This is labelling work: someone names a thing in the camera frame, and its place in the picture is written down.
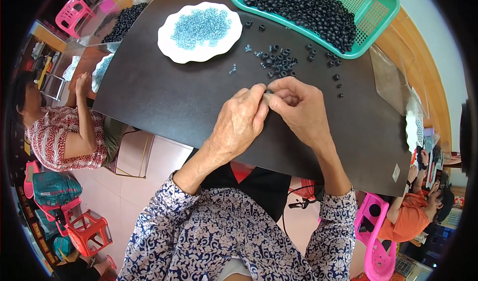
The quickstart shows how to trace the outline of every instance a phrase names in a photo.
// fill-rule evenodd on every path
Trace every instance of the blue floral shirt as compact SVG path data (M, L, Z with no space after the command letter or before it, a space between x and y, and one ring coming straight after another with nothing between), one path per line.
M254 280L350 279L355 193L324 194L305 256L238 189L180 190L172 174L141 212L117 280L215 280L231 258Z

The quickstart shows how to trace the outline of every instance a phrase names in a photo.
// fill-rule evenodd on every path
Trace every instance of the red patterned blouse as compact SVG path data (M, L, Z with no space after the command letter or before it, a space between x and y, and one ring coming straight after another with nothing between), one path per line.
M79 133L78 109L67 106L42 107L43 118L35 121L25 132L36 157L53 171L97 169L103 164L107 150L103 134L103 115L90 110L98 148L93 154L63 159L64 143L68 132Z

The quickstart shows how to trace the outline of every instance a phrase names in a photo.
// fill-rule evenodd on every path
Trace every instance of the elderly woman's hand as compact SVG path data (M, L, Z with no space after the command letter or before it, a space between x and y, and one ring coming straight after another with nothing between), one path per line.
M264 84L243 88L222 106L214 130L205 142L220 163L243 153L262 131L269 111L261 101L265 91Z

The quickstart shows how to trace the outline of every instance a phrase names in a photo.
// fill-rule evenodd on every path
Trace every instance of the orange shirt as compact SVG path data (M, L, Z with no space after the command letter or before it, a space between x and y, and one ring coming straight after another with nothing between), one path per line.
M397 222L392 224L385 218L380 228L378 238L389 239L394 242L406 242L419 235L430 223L425 212L420 207L427 203L422 191L416 194L405 194L400 206Z

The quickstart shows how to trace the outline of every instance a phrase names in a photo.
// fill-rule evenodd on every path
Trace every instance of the floral sleeve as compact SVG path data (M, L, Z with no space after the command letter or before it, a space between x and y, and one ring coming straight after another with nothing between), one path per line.
M305 253L319 280L350 279L356 217L357 201L353 190L343 196L324 194L320 204L321 221Z
M179 226L188 219L190 208L198 199L198 195L186 194L178 188L173 174L140 213L117 280L136 280L136 276L145 272L151 274L150 280L163 280L166 276Z

